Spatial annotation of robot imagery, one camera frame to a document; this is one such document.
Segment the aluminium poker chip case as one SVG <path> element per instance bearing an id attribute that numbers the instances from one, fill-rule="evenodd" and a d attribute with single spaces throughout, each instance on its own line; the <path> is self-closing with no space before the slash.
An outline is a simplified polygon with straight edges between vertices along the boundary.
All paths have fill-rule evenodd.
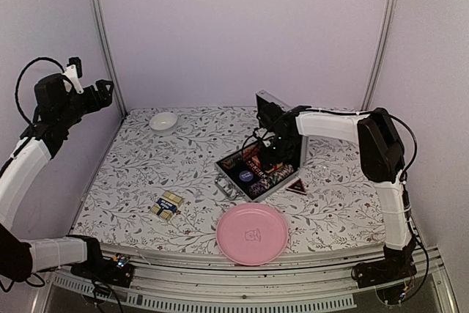
<path id="1" fill-rule="evenodd" d="M 274 133 L 268 132 L 265 128 L 263 128 L 260 125 L 259 120 L 258 120 L 258 113 L 259 113 L 259 109 L 263 105 L 267 103 L 271 103 L 271 102 L 274 102 L 277 105 L 279 105 L 284 111 L 291 111 L 291 112 L 297 113 L 298 115 L 296 116 L 296 118 L 299 116 L 301 112 L 309 108 L 308 106 L 302 106 L 302 105 L 290 107 L 286 105 L 283 101 L 272 96 L 271 94 L 267 93 L 264 90 L 257 92 L 256 93 L 256 127 L 252 129 L 248 137 L 246 137 L 245 141 L 243 142 L 242 147 L 239 148 L 238 150 L 244 147 L 247 147 L 248 145 L 253 144 L 253 143 L 258 143 L 261 149 L 261 147 L 263 146 L 263 142 L 262 142 L 263 137 L 265 137 L 265 142 L 264 142 L 265 146 L 266 147 L 269 146 L 270 138 L 274 136 Z M 252 170 L 247 165 L 246 161 L 239 163 L 232 169 L 225 169 L 224 167 L 222 167 L 222 165 L 220 165 L 220 161 L 222 159 L 226 158 L 232 153 L 237 152 L 238 150 L 232 152 L 231 154 L 227 155 L 226 157 L 220 159 L 219 161 L 215 163 L 215 169 L 217 170 L 217 173 L 218 173 L 217 177 L 215 178 L 215 185 L 220 190 L 220 192 L 222 192 L 224 196 L 229 200 L 244 199 L 247 202 L 260 202 L 263 199 L 269 197 L 270 195 L 279 191 L 289 181 L 292 181 L 298 175 L 298 172 L 300 171 L 301 166 L 305 162 L 307 138 L 301 135 L 300 133 L 299 135 L 300 135 L 300 145 L 299 145 L 298 151 L 295 153 L 295 157 L 291 161 L 284 163 L 284 165 L 291 164 L 295 170 L 294 173 L 291 174 L 288 178 L 278 183 L 276 186 L 274 186 L 270 190 L 268 190 L 267 192 L 258 196 L 257 198 L 250 196 L 248 193 L 248 189 L 251 185 L 260 181 L 261 178 L 252 172 Z M 247 161 L 253 161 L 259 168 L 262 169 L 263 172 L 265 172 L 266 166 L 261 166 L 261 163 L 258 159 L 258 153 L 252 158 L 248 159 Z M 254 178 L 251 182 L 245 183 L 240 180 L 239 173 L 245 170 L 248 170 L 254 174 Z"/>

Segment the red dice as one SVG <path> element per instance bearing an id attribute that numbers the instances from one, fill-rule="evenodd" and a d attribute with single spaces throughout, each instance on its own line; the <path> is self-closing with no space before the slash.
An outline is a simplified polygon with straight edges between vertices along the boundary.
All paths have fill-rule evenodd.
<path id="1" fill-rule="evenodd" d="M 266 174 L 253 161 L 246 161 L 252 172 L 260 178 L 266 177 Z"/>

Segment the black triangular card box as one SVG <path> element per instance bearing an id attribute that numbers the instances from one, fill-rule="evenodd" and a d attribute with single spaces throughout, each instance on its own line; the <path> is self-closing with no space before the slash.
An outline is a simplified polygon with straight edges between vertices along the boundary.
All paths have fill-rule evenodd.
<path id="1" fill-rule="evenodd" d="M 287 191 L 293 192 L 295 194 L 306 195 L 306 188 L 301 179 L 297 179 L 291 185 L 286 188 Z"/>

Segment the purple small blind button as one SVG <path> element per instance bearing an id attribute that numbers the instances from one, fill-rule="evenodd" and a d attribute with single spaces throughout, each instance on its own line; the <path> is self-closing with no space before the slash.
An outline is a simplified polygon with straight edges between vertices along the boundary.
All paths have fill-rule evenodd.
<path id="1" fill-rule="evenodd" d="M 254 178 L 254 174 L 248 170 L 242 171 L 239 173 L 239 178 L 241 181 L 248 183 L 251 182 Z"/>

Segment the blue playing card deck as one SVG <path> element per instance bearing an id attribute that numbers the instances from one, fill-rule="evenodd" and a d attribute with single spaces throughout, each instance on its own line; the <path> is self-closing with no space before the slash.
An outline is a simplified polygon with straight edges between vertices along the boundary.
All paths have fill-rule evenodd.
<path id="1" fill-rule="evenodd" d="M 169 221 L 175 214 L 177 214 L 183 203 L 184 199 L 181 196 L 169 191 L 164 191 L 163 195 L 158 198 L 149 211 L 154 216 L 157 216 L 164 221 Z"/>

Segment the red playing card deck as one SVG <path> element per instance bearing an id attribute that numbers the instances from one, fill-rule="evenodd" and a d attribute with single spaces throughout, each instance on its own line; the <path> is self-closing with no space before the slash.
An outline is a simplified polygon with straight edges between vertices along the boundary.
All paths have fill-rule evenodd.
<path id="1" fill-rule="evenodd" d="M 283 167 L 284 167 L 283 163 L 277 163 L 277 164 L 269 165 L 269 166 L 266 167 L 265 173 L 270 174 L 270 173 L 275 172 L 275 171 L 277 171 L 277 170 L 279 170 Z"/>

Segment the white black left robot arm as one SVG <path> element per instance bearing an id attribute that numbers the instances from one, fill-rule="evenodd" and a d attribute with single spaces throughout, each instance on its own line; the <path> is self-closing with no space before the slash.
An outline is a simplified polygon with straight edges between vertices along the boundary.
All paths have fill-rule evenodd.
<path id="1" fill-rule="evenodd" d="M 26 281 L 32 274 L 80 264 L 93 279 L 109 272 L 106 259 L 92 237 L 19 240 L 12 223 L 34 179 L 51 161 L 69 130 L 86 114 L 112 103 L 114 84 L 99 80 L 95 85 L 77 89 L 71 78 L 53 74 L 34 87 L 37 100 L 35 120 L 21 135 L 14 152 L 1 168 L 1 275 L 13 282 Z"/>

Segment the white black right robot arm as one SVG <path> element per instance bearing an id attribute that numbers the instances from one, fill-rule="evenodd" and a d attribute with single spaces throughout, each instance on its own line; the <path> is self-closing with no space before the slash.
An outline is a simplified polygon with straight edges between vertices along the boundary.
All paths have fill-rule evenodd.
<path id="1" fill-rule="evenodd" d="M 385 225 L 385 259 L 379 274 L 395 280 L 406 271 L 416 240 L 410 229 L 410 200 L 405 187 L 405 146 L 395 127 L 401 120 L 384 108 L 373 111 L 328 111 L 297 106 L 288 111 L 277 103 L 260 103 L 256 116 L 265 129 L 262 157 L 268 163 L 285 162 L 300 140 L 318 136 L 350 141 L 358 145 L 363 175 L 373 183 Z"/>

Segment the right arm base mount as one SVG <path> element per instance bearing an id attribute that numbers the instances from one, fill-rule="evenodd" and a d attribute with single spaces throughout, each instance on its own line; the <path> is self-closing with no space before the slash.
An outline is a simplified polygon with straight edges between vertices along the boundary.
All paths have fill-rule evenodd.
<path id="1" fill-rule="evenodd" d="M 417 274 L 413 258 L 389 257 L 374 262 L 361 262 L 351 270 L 359 288 L 387 284 Z"/>

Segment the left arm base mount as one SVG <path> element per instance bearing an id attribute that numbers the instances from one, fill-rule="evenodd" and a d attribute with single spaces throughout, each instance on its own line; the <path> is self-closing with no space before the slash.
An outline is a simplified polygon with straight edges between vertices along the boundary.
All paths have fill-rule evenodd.
<path id="1" fill-rule="evenodd" d="M 112 286 L 129 288 L 133 280 L 135 267 L 130 263 L 130 256 L 115 254 L 112 258 L 93 257 L 85 262 L 71 265 L 74 276 L 96 280 Z"/>

